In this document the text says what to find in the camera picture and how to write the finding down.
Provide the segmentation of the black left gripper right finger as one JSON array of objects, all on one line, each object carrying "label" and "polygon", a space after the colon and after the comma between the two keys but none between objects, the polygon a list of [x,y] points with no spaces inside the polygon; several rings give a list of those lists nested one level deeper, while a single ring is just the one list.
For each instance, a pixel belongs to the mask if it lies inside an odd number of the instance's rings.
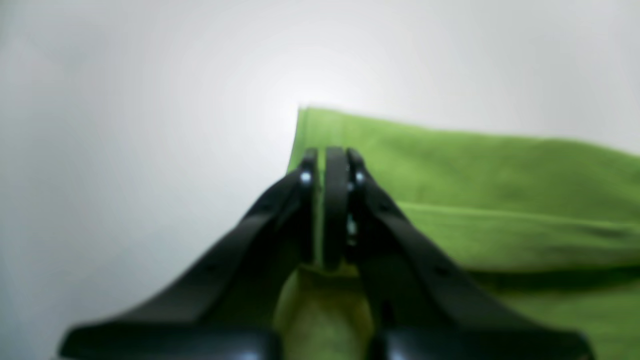
[{"label": "black left gripper right finger", "polygon": [[592,360],[585,335],[487,294],[409,221],[354,149],[324,158],[322,265],[358,271],[374,324],[368,360]]}]

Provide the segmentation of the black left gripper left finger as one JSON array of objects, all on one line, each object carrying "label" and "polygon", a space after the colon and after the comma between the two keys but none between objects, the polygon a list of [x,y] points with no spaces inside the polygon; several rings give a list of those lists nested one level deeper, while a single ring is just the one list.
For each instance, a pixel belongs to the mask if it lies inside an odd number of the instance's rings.
[{"label": "black left gripper left finger", "polygon": [[109,319],[71,328],[64,360],[282,360],[272,327],[282,287],[314,257],[318,151],[269,187],[169,286]]}]

